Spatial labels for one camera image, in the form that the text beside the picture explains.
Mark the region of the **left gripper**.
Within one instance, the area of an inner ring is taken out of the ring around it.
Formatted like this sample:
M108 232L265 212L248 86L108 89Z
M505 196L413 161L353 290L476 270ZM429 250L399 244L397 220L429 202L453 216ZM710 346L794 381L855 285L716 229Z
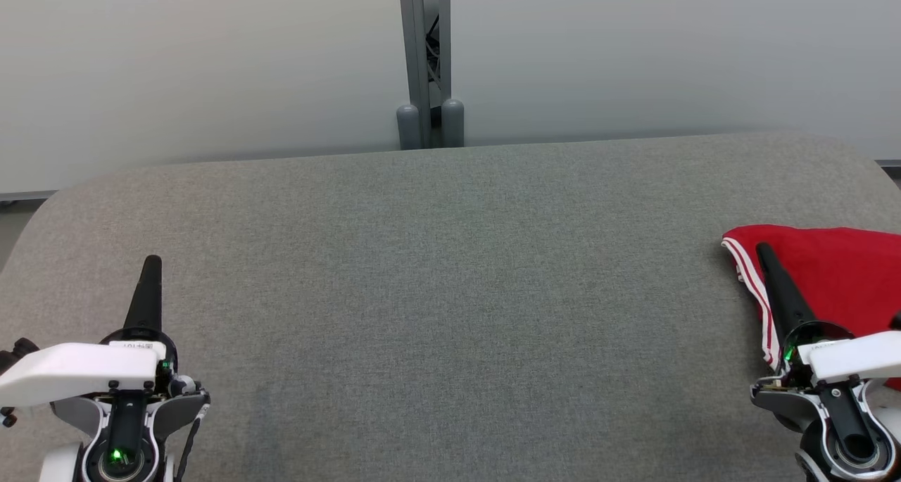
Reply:
M166 439L202 421L211 396L178 371L162 331L162 260L148 255L123 328L99 343L37 348L20 338L2 352L2 426L18 412L50 405L64 422L109 443Z

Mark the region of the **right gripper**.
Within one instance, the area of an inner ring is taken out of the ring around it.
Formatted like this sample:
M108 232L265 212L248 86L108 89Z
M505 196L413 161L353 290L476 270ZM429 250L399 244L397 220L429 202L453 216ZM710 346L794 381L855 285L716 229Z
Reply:
M750 389L753 405L772 412L786 428L831 426L836 404L852 399L852 416L884 428L899 427L899 409L872 407L870 389L899 377L899 331L853 338L849 331L817 316L768 242L756 245L769 308L782 343L775 376Z

